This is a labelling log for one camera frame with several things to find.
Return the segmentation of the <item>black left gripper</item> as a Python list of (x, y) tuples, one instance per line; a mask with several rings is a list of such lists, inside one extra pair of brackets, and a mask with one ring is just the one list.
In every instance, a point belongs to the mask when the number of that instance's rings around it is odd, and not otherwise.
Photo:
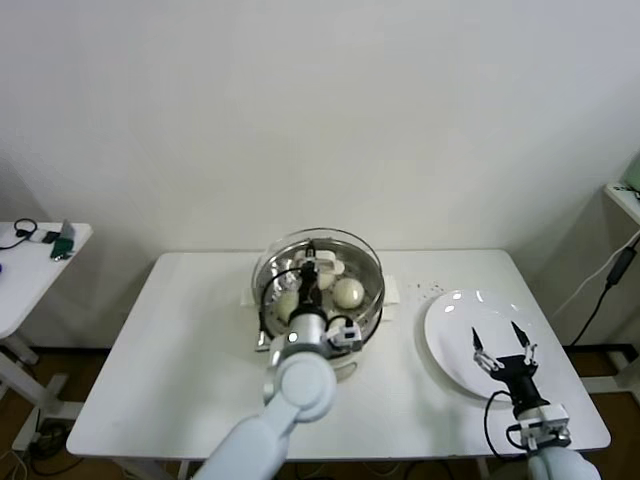
[(299, 304), (320, 306), (322, 292), (318, 285), (317, 250), (313, 240), (310, 240), (304, 250), (303, 268), (300, 272), (301, 285), (298, 290)]

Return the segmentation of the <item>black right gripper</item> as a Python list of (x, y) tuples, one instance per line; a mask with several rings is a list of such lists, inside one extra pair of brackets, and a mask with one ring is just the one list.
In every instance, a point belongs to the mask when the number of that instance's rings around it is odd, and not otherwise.
[(537, 344), (532, 343), (528, 335), (515, 322), (511, 322), (512, 329), (520, 343), (523, 353), (494, 358), (486, 352), (484, 345), (476, 331), (472, 328), (472, 343), (474, 347), (474, 362), (490, 377), (504, 383), (511, 395), (514, 414), (546, 406), (548, 401), (540, 395), (533, 377), (538, 370), (535, 358)]

